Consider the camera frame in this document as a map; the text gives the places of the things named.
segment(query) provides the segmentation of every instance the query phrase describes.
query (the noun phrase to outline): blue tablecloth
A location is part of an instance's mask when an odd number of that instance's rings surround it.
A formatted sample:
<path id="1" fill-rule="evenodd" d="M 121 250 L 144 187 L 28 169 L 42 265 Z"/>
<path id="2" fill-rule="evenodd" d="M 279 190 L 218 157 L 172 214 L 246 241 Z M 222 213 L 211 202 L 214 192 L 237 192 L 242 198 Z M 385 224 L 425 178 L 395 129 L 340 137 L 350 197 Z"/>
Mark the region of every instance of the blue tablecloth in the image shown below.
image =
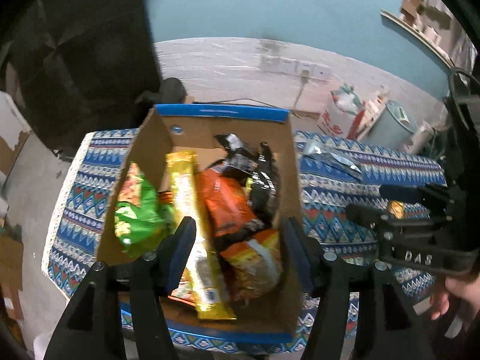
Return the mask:
<path id="1" fill-rule="evenodd" d="M 42 260 L 44 273 L 67 297 L 72 296 L 95 261 L 105 221 L 107 198 L 119 177 L 135 133 L 135 130 L 115 130 L 87 135 L 67 175 L 52 216 Z M 317 136 L 328 145 L 350 152 L 364 164 L 364 180 L 360 184 L 343 172 L 301 156 L 305 142 L 313 136 L 316 135 L 303 131 L 294 133 L 304 211 L 303 228 L 305 233 L 323 244 L 326 250 L 342 255 L 350 263 L 364 264 L 365 254 L 374 253 L 377 246 L 371 230 L 346 220 L 344 208 L 348 203 L 359 202 L 385 208 L 388 202 L 379 196 L 380 184 L 410 186 L 445 183 L 440 166 L 433 160 L 366 146 L 352 140 Z M 418 204 L 406 205 L 406 211 L 410 218 L 428 215 L 426 209 Z M 434 277 L 425 272 L 400 267 L 393 267 L 392 270 L 413 303 L 425 297 L 434 282 Z M 177 344 L 226 353 L 297 351 L 306 345 L 318 305 L 319 299 L 304 295 L 303 310 L 298 316 L 296 333 L 291 343 L 242 344 L 171 328 L 170 335 Z M 358 294 L 352 293 L 347 336 L 355 334 L 357 316 Z M 122 310 L 122 324 L 126 328 L 132 328 L 127 307 Z"/>

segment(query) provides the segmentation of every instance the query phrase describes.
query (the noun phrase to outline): green snack bag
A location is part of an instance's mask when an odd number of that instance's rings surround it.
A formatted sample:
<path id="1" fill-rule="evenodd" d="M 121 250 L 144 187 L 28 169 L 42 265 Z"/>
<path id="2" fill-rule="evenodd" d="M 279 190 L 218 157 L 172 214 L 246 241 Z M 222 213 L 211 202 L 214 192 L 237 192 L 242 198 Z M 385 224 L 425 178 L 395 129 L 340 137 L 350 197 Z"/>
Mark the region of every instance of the green snack bag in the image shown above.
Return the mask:
<path id="1" fill-rule="evenodd" d="M 169 204 L 159 204 L 157 191 L 131 163 L 115 210 L 115 236 L 132 258 L 153 251 L 172 232 L 173 214 Z"/>

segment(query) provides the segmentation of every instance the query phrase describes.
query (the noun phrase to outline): gray trash can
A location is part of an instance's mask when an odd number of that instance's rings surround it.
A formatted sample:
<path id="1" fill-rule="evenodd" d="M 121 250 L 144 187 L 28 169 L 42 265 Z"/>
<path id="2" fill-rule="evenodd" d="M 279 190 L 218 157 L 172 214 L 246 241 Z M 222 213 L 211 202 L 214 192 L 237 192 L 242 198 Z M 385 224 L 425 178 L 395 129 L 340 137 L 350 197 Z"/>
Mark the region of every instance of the gray trash can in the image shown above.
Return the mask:
<path id="1" fill-rule="evenodd" d="M 362 143 L 403 150 L 403 143 L 417 131 L 417 123 L 395 100 L 387 100 L 383 112 Z"/>

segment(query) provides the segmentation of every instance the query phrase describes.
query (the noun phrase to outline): light blue wall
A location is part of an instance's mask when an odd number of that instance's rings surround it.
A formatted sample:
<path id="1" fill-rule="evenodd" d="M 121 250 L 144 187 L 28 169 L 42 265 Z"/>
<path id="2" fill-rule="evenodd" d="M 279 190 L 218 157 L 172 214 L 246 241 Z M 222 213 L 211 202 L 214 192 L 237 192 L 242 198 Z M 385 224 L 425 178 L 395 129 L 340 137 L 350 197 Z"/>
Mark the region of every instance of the light blue wall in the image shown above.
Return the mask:
<path id="1" fill-rule="evenodd" d="M 448 69 L 380 16 L 402 0 L 145 0 L 154 42 L 195 37 L 276 39 L 333 51 L 388 71 L 440 99 Z"/>

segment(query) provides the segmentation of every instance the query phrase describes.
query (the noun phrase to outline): screw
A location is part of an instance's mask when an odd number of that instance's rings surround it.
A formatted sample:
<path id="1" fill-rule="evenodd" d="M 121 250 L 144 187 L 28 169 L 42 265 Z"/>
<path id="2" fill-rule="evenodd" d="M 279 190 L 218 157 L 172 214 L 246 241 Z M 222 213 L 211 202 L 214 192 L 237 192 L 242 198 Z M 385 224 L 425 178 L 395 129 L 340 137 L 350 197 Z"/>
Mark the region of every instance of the screw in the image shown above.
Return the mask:
<path id="1" fill-rule="evenodd" d="M 379 271 L 384 271 L 387 269 L 387 264 L 385 264 L 383 261 L 377 261 L 375 263 L 375 268 L 377 268 Z"/>
<path id="2" fill-rule="evenodd" d="M 94 271 L 101 271 L 106 266 L 107 264 L 105 264 L 103 261 L 97 261 L 95 264 L 92 265 L 92 268 Z"/>
<path id="3" fill-rule="evenodd" d="M 323 258 L 326 259 L 327 261 L 335 261 L 337 259 L 337 255 L 332 251 L 326 251 L 323 254 Z"/>
<path id="4" fill-rule="evenodd" d="M 152 261 L 152 260 L 155 259 L 156 256 L 157 256 L 157 254 L 154 251 L 148 251 L 148 252 L 143 254 L 143 259 L 145 261 Z"/>

